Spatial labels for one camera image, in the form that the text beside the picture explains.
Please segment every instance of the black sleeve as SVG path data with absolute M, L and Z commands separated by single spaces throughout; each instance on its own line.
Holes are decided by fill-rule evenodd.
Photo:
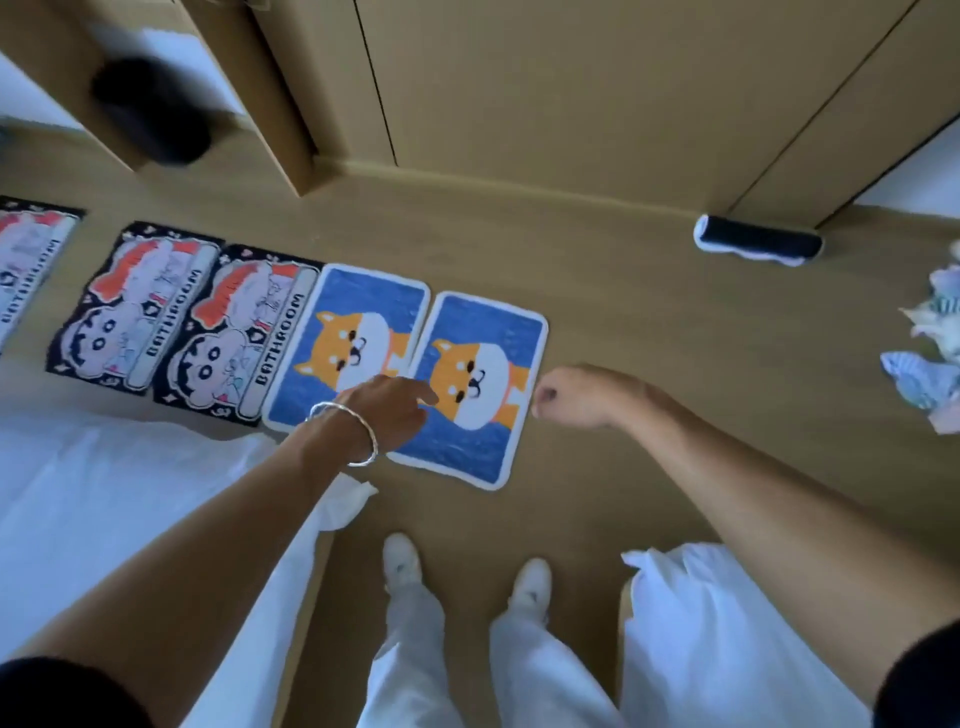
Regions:
M 897 660 L 876 699 L 874 726 L 960 726 L 960 621 L 924 637 Z
M 0 728 L 74 725 L 153 728 L 143 707 L 98 669 L 48 657 L 0 665 Z

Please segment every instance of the shoe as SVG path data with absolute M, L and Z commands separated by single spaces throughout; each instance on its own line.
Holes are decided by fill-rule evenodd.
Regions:
M 406 534 L 392 533 L 383 542 L 383 575 L 387 579 L 387 594 L 396 594 L 396 590 L 408 584 L 423 582 L 420 570 L 420 555 Z
M 546 623 L 552 582 L 550 565 L 540 558 L 530 559 L 516 575 L 514 593 L 508 602 L 510 608 L 533 612 L 540 621 Z

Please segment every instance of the beige floor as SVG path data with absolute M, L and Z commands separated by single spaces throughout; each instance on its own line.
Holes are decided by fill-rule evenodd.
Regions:
M 90 210 L 0 358 L 3 406 L 71 403 L 217 436 L 242 430 L 41 371 L 115 234 L 154 220 L 540 311 L 551 325 L 544 367 L 588 360 L 647 376 L 960 558 L 958 441 L 936 437 L 877 362 L 918 346 L 897 306 L 923 299 L 955 225 L 850 210 L 830 225 L 827 254 L 793 270 L 704 255 L 691 218 L 616 207 L 376 179 L 340 179 L 299 201 L 243 135 L 189 171 L 138 178 L 83 143 L 43 135 L 0 155 L 0 193 Z M 379 549 L 393 530 L 422 549 L 447 610 L 453 695 L 475 728 L 496 724 L 487 623 L 525 558 L 553 563 L 551 628 L 612 690 L 628 576 L 620 552 L 710 538 L 650 458 L 613 432 L 528 423 L 513 477 L 495 494 L 389 462 L 369 475 L 381 495 L 334 545 L 289 728 L 355 721 L 383 633 Z

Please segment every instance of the cartoon bath mat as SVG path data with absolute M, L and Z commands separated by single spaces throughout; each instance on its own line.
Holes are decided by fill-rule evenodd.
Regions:
M 440 402 L 389 457 L 485 490 L 507 482 L 546 344 L 539 313 L 444 291 L 410 365 Z
M 306 307 L 264 407 L 264 424 L 290 432 L 316 402 L 378 374 L 406 372 L 430 289 L 418 280 L 331 263 Z
M 0 352 L 84 215 L 0 195 Z
M 322 263 L 224 248 L 154 380 L 154 401 L 255 426 Z
M 155 223 L 128 225 L 50 344 L 46 370 L 144 394 L 222 242 Z

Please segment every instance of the silver bangle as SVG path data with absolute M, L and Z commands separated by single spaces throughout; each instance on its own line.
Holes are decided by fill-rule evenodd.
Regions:
M 370 444 L 371 444 L 371 447 L 373 448 L 373 452 L 371 452 L 370 457 L 368 457 L 362 463 L 348 463 L 348 465 L 350 465 L 352 468 L 363 468 L 367 465 L 370 465 L 370 463 L 376 460 L 376 456 L 380 454 L 380 448 L 377 446 L 377 443 L 376 443 L 376 433 L 373 432 L 373 428 L 370 426 L 370 423 L 368 423 L 366 420 L 360 417 L 360 415 L 358 415 L 352 409 L 350 409 L 349 407 L 343 404 L 340 404 L 338 401 L 319 401 L 316 404 L 314 404 L 312 407 L 310 407 L 310 414 L 306 416 L 305 421 L 309 422 L 310 420 L 313 420 L 315 417 L 319 417 L 324 412 L 324 410 L 327 409 L 328 407 L 334 407 L 336 409 L 346 412 L 349 415 L 353 415 L 353 417 L 357 420 L 357 422 L 359 422 L 363 427 L 367 429 L 367 434 L 370 435 Z

